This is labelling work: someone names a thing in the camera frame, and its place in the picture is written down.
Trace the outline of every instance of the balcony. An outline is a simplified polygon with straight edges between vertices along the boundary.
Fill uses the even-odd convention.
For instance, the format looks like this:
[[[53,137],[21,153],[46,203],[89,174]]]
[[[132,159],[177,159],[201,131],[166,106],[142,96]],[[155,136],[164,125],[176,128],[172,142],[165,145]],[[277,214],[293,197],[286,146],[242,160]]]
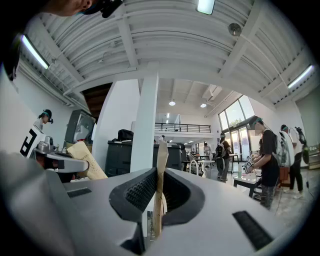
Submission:
[[[201,124],[183,124],[183,123],[162,123],[156,122],[154,125],[155,132],[170,132],[170,133],[211,133],[211,125]]]

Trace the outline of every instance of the sneaker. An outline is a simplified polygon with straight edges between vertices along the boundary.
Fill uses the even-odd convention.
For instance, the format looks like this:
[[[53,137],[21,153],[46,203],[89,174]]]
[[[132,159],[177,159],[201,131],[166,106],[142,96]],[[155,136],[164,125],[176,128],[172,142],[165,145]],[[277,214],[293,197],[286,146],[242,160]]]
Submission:
[[[286,189],[286,190],[283,190],[284,193],[293,193],[294,190],[293,189]]]
[[[297,195],[295,195],[293,198],[294,199],[300,199],[300,198],[303,198],[304,197],[304,194],[303,193],[298,193]]]

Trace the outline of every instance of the pillar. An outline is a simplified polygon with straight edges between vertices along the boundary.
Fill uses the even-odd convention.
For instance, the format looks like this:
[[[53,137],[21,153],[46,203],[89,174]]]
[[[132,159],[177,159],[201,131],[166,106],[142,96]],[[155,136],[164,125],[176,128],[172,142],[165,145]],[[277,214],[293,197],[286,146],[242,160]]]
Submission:
[[[130,172],[152,168],[158,95],[159,63],[149,62],[136,115]]]

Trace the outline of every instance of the window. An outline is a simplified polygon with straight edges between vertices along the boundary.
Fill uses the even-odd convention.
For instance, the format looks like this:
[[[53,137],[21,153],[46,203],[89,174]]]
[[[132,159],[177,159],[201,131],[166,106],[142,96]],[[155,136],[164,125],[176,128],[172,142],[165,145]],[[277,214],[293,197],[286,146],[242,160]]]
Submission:
[[[254,109],[252,108],[252,105],[248,96],[243,95],[241,98],[239,98],[239,102],[243,109],[245,119],[248,119],[255,115]]]
[[[221,114],[219,114],[219,117],[221,122],[221,130],[228,129],[226,113],[223,111]]]
[[[245,120],[244,113],[242,112],[238,100],[228,107],[225,112],[228,117],[229,127],[235,126]]]

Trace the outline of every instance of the ceiling light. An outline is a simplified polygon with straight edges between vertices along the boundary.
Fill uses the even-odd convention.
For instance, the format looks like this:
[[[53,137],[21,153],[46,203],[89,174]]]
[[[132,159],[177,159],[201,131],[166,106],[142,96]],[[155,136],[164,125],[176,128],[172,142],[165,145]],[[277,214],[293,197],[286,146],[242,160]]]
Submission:
[[[198,0],[196,10],[199,13],[211,15],[214,11],[215,0]]]
[[[294,86],[296,83],[298,83],[308,72],[313,68],[312,65],[310,65],[301,75],[299,75],[295,80],[293,80],[292,83],[288,85],[288,89],[290,89],[292,86]]]
[[[36,58],[36,60],[45,68],[47,69],[49,67],[49,63],[45,61],[44,58],[42,58],[40,56],[40,54],[38,53],[38,51],[36,50],[36,48],[32,45],[32,43],[30,42],[30,40],[28,40],[28,38],[23,35],[22,36],[22,42],[23,44],[28,48],[28,50],[30,51],[30,53],[32,53],[32,55]]]

